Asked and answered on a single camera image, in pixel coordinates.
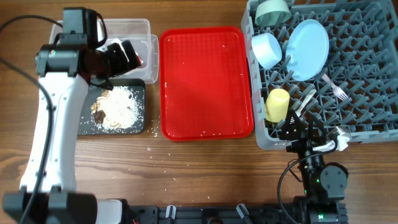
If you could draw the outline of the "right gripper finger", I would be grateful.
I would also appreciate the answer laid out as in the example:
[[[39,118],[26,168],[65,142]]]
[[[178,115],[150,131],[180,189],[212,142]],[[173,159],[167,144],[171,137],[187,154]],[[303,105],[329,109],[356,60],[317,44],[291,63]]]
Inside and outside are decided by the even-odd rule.
[[[285,123],[281,127],[280,140],[295,141],[302,137],[302,122],[294,110],[288,110]]]
[[[325,128],[316,116],[310,114],[308,117],[308,136],[309,137],[325,137]]]

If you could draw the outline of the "yellow plastic cup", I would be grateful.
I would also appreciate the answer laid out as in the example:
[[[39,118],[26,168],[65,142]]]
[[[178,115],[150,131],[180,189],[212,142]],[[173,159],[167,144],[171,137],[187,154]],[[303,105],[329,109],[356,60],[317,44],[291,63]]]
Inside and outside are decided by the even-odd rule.
[[[266,120],[272,123],[278,123],[287,116],[290,95],[281,88],[273,89],[266,99],[265,111]]]

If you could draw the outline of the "white plastic fork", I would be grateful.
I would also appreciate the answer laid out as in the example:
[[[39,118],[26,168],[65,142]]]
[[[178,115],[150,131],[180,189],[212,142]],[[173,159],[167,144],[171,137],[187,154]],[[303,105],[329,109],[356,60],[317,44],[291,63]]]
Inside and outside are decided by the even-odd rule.
[[[327,82],[327,84],[329,84],[333,90],[333,94],[340,99],[341,101],[344,101],[346,99],[348,99],[348,95],[338,86],[336,86],[331,79],[329,78],[329,76],[327,74],[323,74],[322,75],[322,79]]]

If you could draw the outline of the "rice and food scraps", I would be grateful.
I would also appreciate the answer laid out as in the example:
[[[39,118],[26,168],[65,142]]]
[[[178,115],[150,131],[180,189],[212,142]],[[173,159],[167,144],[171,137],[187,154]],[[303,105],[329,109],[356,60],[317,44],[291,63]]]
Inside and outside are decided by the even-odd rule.
[[[103,90],[90,107],[95,126],[106,133],[141,132],[145,115],[144,93],[141,86]]]

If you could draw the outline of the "light blue plate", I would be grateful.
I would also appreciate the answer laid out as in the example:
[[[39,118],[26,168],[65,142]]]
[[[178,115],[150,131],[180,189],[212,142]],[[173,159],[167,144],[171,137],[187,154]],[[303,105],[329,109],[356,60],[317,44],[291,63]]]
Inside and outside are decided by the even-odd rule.
[[[293,71],[294,80],[309,80],[324,67],[329,49],[326,29],[316,20],[305,20],[293,30],[288,41],[285,54],[290,60],[286,69]]]

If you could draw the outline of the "light blue bowl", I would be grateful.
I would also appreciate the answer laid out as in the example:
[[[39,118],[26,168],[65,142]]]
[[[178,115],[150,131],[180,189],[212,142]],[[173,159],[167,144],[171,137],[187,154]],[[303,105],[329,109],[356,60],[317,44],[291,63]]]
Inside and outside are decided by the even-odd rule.
[[[282,60],[282,50],[277,39],[270,33],[256,35],[251,47],[258,63],[264,69],[271,69]]]

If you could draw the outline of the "green bowl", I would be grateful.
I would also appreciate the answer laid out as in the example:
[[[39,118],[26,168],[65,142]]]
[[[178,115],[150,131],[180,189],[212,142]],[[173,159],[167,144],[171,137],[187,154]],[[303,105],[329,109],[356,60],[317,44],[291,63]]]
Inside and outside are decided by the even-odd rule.
[[[266,0],[258,1],[258,3],[254,20],[257,26],[263,23],[265,16],[267,16],[265,20],[266,26],[276,25],[279,16],[282,16],[282,22],[289,20],[291,17],[289,7],[284,0]]]

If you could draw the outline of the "white plastic spoon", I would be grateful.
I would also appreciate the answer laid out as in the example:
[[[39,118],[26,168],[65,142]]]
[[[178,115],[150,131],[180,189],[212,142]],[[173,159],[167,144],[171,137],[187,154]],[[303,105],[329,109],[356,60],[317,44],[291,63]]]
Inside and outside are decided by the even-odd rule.
[[[304,100],[302,101],[300,107],[295,111],[296,115],[300,117],[301,112],[303,109],[306,107],[307,103],[313,98],[314,94],[316,93],[316,89],[312,89],[308,92],[308,94],[305,96]]]

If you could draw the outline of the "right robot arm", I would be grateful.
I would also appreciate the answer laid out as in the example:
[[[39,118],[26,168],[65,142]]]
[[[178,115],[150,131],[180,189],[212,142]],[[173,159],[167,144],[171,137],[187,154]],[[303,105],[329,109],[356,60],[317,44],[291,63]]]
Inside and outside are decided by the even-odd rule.
[[[311,119],[306,128],[293,110],[288,110],[280,138],[290,141],[287,152],[297,159],[288,163],[277,183],[277,200],[282,217],[287,223],[347,223],[345,198],[349,172],[336,162],[326,163],[323,156],[348,147],[350,134],[341,128],[327,133],[323,123]],[[301,173],[303,196],[284,204],[281,187],[284,177],[297,167]]]

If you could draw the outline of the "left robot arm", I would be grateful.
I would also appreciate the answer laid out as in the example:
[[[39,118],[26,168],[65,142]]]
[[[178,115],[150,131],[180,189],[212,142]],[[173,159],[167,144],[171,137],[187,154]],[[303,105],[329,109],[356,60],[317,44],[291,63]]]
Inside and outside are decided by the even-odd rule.
[[[141,63],[129,41],[101,52],[87,44],[46,44],[36,57],[39,111],[34,143],[19,191],[3,210],[18,223],[132,223],[125,199],[78,193],[75,148],[80,113],[92,75],[112,77]]]

